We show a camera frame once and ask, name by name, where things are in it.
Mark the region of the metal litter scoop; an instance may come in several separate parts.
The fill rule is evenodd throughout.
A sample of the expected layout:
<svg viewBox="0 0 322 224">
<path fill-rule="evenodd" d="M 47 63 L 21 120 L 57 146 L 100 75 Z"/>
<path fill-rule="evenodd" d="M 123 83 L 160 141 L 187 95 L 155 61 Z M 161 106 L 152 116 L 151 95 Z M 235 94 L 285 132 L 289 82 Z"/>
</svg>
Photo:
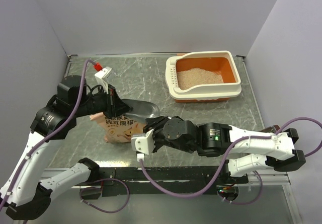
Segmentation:
<svg viewBox="0 0 322 224">
<path fill-rule="evenodd" d="M 147 118 L 160 116 L 159 107 L 152 102 L 132 99 L 123 99 L 123 102 L 133 108 L 132 111 L 125 113 L 124 116 L 136 122 L 145 124 Z"/>
</svg>

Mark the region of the pink cat litter bag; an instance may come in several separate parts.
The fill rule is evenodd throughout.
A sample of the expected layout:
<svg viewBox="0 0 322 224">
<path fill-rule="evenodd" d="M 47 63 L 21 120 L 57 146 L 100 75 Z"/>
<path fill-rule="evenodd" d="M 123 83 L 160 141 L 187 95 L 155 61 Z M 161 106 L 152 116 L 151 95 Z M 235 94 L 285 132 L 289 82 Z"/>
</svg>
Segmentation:
<svg viewBox="0 0 322 224">
<path fill-rule="evenodd" d="M 103 112 L 90 116 L 91 121 L 95 121 L 103 128 L 104 141 L 109 143 L 128 143 L 134 134 L 142 134 L 144 123 L 137 122 L 126 116 L 119 116 L 114 119 L 107 118 Z"/>
</svg>

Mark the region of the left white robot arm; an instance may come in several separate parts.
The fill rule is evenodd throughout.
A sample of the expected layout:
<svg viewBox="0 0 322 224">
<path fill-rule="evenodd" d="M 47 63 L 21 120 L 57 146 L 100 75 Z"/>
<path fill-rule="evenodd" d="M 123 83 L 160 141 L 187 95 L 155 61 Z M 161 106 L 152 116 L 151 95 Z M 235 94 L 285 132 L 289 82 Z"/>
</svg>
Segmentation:
<svg viewBox="0 0 322 224">
<path fill-rule="evenodd" d="M 99 165 L 83 158 L 67 171 L 41 180 L 44 169 L 60 148 L 78 117 L 104 113 L 108 118 L 133 110 L 121 100 L 112 85 L 105 91 L 96 85 L 97 93 L 87 91 L 86 79 L 67 76 L 57 86 L 57 93 L 40 109 L 32 124 L 25 150 L 1 188 L 1 207 L 13 220 L 34 220 L 51 201 L 74 185 L 93 185 L 99 180 Z"/>
</svg>

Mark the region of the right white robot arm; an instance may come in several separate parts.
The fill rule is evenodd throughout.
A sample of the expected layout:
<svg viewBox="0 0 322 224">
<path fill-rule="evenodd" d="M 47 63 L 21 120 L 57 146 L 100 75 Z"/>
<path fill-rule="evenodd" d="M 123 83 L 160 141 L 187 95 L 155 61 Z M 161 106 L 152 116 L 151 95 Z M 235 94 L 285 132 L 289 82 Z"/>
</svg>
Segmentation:
<svg viewBox="0 0 322 224">
<path fill-rule="evenodd" d="M 168 146 L 201 157 L 222 156 L 225 167 L 219 175 L 225 183 L 259 169 L 296 171 L 306 162 L 304 152 L 294 146 L 298 140 L 295 129 L 256 132 L 215 122 L 196 125 L 175 116 L 147 119 L 143 133 L 135 149 L 144 155 Z"/>
</svg>

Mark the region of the cream orange litter box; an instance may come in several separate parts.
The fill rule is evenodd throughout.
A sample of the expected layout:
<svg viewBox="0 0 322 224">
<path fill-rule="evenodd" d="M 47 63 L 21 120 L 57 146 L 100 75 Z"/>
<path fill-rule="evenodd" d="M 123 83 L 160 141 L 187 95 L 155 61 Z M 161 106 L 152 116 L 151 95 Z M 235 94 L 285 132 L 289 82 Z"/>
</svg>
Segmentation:
<svg viewBox="0 0 322 224">
<path fill-rule="evenodd" d="M 178 103 L 226 101 L 242 92 L 229 51 L 202 51 L 166 60 L 166 84 Z"/>
</svg>

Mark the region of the brown dustpan brush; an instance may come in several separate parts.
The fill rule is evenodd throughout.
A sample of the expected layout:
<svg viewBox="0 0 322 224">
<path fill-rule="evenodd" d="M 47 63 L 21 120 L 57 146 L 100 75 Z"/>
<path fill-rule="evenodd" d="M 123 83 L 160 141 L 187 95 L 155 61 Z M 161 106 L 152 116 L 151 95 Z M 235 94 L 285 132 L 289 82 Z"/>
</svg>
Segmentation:
<svg viewBox="0 0 322 224">
<path fill-rule="evenodd" d="M 280 127 L 278 125 L 273 125 L 273 126 L 264 128 L 263 130 L 261 130 L 261 132 L 264 132 L 264 133 L 276 133 L 279 129 L 280 129 Z"/>
</svg>

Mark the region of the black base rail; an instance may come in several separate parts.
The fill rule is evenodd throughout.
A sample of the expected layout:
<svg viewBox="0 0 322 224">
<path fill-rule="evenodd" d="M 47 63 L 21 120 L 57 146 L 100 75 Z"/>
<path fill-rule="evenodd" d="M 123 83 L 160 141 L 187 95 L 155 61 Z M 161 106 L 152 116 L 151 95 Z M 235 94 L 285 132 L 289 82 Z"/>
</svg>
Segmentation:
<svg viewBox="0 0 322 224">
<path fill-rule="evenodd" d="M 147 173 L 159 185 L 176 193 L 197 192 L 204 188 L 215 174 L 216 166 L 190 166 L 190 167 L 147 167 Z M 98 183 L 86 183 L 82 197 L 85 200 L 94 200 L 99 197 L 114 197 L 126 195 L 123 184 L 110 180 L 115 178 L 124 182 L 129 193 L 134 194 L 161 194 L 144 176 L 139 167 L 100 168 Z M 214 184 L 205 194 L 216 194 L 219 186 L 248 183 L 247 175 L 242 177 L 229 177 L 226 168 L 221 170 Z"/>
</svg>

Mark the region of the aluminium frame rail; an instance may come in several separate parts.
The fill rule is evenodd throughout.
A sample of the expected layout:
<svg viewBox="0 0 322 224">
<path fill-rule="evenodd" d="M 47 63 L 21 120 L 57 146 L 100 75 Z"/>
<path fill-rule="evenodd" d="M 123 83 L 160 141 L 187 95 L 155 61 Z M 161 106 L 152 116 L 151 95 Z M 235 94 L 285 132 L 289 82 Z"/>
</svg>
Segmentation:
<svg viewBox="0 0 322 224">
<path fill-rule="evenodd" d="M 67 168 L 48 168 L 45 169 L 43 174 L 41 175 L 40 180 L 52 178 L 64 171 Z M 263 186 L 284 186 L 291 185 L 289 177 L 287 173 L 274 172 L 272 170 L 259 170 L 258 174 L 260 175 Z M 249 182 L 246 184 L 238 184 L 238 186 L 259 186 L 260 179 L 255 173 L 248 174 Z"/>
</svg>

